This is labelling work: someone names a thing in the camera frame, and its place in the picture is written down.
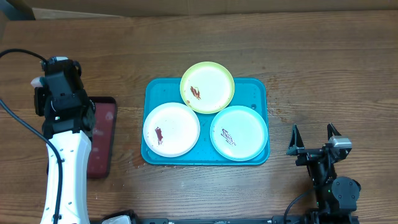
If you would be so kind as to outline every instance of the dirty dish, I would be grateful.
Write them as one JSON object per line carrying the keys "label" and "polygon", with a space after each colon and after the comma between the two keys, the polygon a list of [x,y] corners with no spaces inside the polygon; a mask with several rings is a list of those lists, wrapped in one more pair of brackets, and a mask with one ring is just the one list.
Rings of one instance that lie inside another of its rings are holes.
{"label": "dirty dish", "polygon": [[263,118],[245,106],[230,106],[219,112],[210,126],[214,148],[232,161],[248,161],[264,149],[268,129]]}
{"label": "dirty dish", "polygon": [[198,141],[198,116],[181,103],[164,103],[153,109],[144,122],[144,140],[156,154],[177,157],[187,153]]}
{"label": "dirty dish", "polygon": [[192,65],[183,75],[180,93],[184,103],[198,113],[211,114],[226,108],[235,92],[234,79],[214,62]]}

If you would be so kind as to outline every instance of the black cable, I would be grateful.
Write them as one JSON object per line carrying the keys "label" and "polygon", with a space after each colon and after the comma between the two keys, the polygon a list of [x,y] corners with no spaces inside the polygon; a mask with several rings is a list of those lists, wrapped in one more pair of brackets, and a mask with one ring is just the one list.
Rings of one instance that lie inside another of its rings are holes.
{"label": "black cable", "polygon": [[286,211],[285,211],[285,214],[284,214],[284,224],[287,224],[286,218],[287,218],[287,213],[289,212],[290,208],[292,208],[292,206],[293,206],[298,200],[300,200],[301,198],[307,196],[307,195],[310,194],[313,190],[315,190],[315,189],[310,189],[310,190],[306,191],[304,194],[298,196],[296,199],[294,199],[294,200],[290,203],[290,205],[286,208]]}
{"label": "black cable", "polygon": [[[26,53],[29,55],[33,55],[39,59],[41,59],[42,61],[44,61],[45,63],[47,63],[47,60],[45,58],[43,58],[42,56],[30,52],[28,50],[24,50],[24,49],[8,49],[5,50],[3,52],[0,53],[0,58],[8,53],[11,52],[22,52],[22,53]],[[60,204],[61,204],[61,192],[62,192],[62,160],[60,157],[60,154],[58,153],[57,149],[55,148],[55,146],[48,140],[46,139],[42,134],[40,134],[36,129],[34,129],[32,126],[30,126],[29,124],[27,124],[25,121],[23,121],[22,119],[20,119],[14,112],[12,112],[7,105],[3,102],[2,99],[0,99],[0,105],[4,108],[4,110],[9,113],[14,119],[16,119],[18,122],[21,123],[21,125],[23,125],[25,128],[29,129],[29,131],[32,131],[35,135],[37,135],[39,138],[41,138],[43,141],[45,141],[45,143],[47,143],[50,148],[53,150],[55,157],[57,158],[57,164],[58,164],[58,189],[57,189],[57,200],[55,201],[55,214],[53,217],[53,224],[57,224],[58,223],[58,218],[59,218],[59,213],[60,213]]]}

